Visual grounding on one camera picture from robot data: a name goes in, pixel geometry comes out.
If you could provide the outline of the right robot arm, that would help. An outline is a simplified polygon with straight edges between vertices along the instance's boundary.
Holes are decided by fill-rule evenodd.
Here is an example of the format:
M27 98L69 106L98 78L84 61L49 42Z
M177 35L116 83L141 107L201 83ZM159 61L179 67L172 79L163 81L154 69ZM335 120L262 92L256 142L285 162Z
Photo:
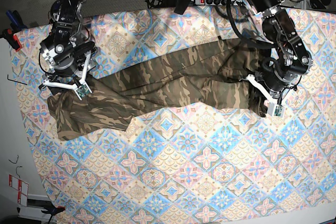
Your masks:
M86 0L56 0L50 8L51 31L40 43L39 60L49 66L44 71L40 89L48 87L53 94L72 90L79 100L92 91L86 82L95 65L95 42L83 25L81 9Z

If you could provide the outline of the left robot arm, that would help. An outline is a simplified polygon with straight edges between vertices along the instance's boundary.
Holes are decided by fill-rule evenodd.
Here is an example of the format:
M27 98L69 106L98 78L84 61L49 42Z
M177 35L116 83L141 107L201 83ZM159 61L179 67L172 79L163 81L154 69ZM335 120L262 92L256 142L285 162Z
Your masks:
M312 56L305 48L287 11L280 6L284 0L242 1L252 14L262 19L262 32L267 42L252 41L239 32L231 11L233 0L227 0L227 16L235 34L250 47L275 49L278 55L277 59L264 58L261 61L261 70L244 79L269 101L267 113L270 116L283 116L283 94L286 90L297 88L293 83L296 78L308 74L313 64Z

